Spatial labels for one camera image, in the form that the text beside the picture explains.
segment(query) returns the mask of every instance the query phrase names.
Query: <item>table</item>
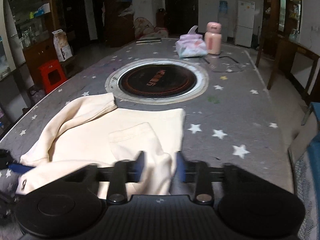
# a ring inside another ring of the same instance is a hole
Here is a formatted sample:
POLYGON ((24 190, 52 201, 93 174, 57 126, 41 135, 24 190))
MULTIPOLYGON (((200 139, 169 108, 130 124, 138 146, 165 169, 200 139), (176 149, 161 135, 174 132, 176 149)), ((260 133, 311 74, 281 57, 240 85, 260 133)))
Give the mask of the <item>table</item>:
POLYGON ((302 46, 298 42, 291 41, 288 38, 285 38, 277 33, 267 33, 267 34, 262 35, 261 39, 260 39, 260 48, 259 48, 257 61, 256 61, 257 67, 259 66, 264 42, 266 39, 274 39, 277 41, 277 44, 278 44, 277 51, 276 51, 276 58, 273 63, 271 76, 270 76, 270 79, 269 79, 269 82, 267 85, 268 90, 270 90, 273 85, 273 82, 276 78, 276 74, 278 72, 279 66, 281 66, 280 69, 282 71, 284 71, 285 75, 290 80, 294 79, 294 77, 290 73, 290 71, 292 68, 292 64, 293 64, 293 60, 294 60, 294 56, 295 56, 296 52, 299 52, 300 54, 303 54, 305 57, 308 57, 313 60, 313 65, 311 68, 311 72, 310 72, 310 76, 308 78, 307 85, 305 88, 303 88, 303 91, 301 92, 302 99, 305 100, 307 102, 307 104, 309 104, 310 101, 312 101, 312 100, 309 99, 308 90, 310 88, 312 79, 314 77, 317 63, 318 63, 320 56, 315 54, 311 50, 305 48, 304 46, 302 46))
MULTIPOLYGON (((68 102, 85 92, 89 95, 106 93, 105 81, 116 69, 137 59, 178 59, 175 41, 162 39, 161 43, 131 43, 76 74, 36 104, 3 138, 0 146, 11 150, 18 160, 37 141, 49 120, 68 102)), ((188 159, 206 161, 213 167, 234 163, 292 190, 291 168, 281 133, 257 68, 249 54, 240 47, 223 45, 220 57, 208 55, 206 60, 210 64, 202 58, 182 59, 198 64, 208 72, 208 89, 197 98, 170 105, 143 105, 116 98, 116 104, 120 108, 146 111, 183 108, 186 117, 182 151, 188 159), (229 68, 235 72, 226 72, 229 68)), ((12 172, 6 175, 7 171, 2 171, 0 189, 12 193, 18 176, 12 172)), ((217 183, 214 183, 214 190, 219 198, 222 192, 217 183)), ((10 226, 2 230, 11 230, 11 234, 14 234, 13 230, 19 231, 16 225, 10 226)))

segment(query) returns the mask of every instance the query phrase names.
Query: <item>plastic bag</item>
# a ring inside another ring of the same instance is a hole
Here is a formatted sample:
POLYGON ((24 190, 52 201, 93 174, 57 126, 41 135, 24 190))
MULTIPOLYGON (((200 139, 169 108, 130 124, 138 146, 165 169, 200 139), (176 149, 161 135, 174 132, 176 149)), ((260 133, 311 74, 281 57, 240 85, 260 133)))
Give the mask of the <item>plastic bag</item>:
POLYGON ((176 42, 176 50, 180 58, 206 56, 207 46, 201 34, 196 33, 197 25, 193 26, 188 34, 181 35, 176 42))

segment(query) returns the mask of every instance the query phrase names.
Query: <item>star-patterned tablecloth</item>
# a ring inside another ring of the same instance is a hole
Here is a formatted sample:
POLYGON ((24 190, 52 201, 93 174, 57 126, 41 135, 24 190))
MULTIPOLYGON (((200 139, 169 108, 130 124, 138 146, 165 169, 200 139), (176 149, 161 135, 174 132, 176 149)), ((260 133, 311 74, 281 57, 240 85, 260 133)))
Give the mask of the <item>star-patterned tablecloth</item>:
MULTIPOLYGON (((113 71, 144 58, 178 59, 175 41, 131 43, 78 73, 34 106, 2 139, 0 147, 10 150, 19 160, 38 140, 49 120, 70 101, 106 93, 104 85, 113 71)), ((188 159, 206 161, 213 167, 233 163, 292 190, 289 161, 272 103, 245 49, 223 45, 219 56, 206 57, 209 64, 203 58, 181 60, 207 70, 210 80, 204 94, 189 101, 158 106, 116 98, 117 106, 146 111, 183 108, 186 118, 182 151, 188 159)), ((12 171, 0 172, 0 190, 14 193, 17 181, 18 175, 12 171)), ((20 234, 16 224, 8 224, 0 233, 2 239, 18 239, 20 234)))

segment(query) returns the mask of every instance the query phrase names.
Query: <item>round black induction cooktop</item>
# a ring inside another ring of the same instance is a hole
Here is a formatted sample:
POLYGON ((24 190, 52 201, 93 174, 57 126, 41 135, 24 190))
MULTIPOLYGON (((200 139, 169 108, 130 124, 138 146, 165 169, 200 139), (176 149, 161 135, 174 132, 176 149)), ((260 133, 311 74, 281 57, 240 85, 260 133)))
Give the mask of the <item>round black induction cooktop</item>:
POLYGON ((126 72, 119 80, 120 89, 141 98, 170 98, 190 91, 196 75, 173 64, 150 64, 126 72))

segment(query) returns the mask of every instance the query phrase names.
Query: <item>metal screw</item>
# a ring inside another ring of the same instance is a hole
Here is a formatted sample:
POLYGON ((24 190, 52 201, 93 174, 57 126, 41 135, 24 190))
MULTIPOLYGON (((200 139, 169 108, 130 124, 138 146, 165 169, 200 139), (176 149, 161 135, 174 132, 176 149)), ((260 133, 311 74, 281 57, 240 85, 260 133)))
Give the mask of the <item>metal screw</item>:
POLYGON ((124 196, 121 195, 121 194, 112 194, 110 197, 109 197, 109 200, 112 201, 112 202, 121 202, 124 200, 124 196))
POLYGON ((202 203, 209 202, 212 200, 212 197, 208 194, 199 194, 196 199, 202 203))

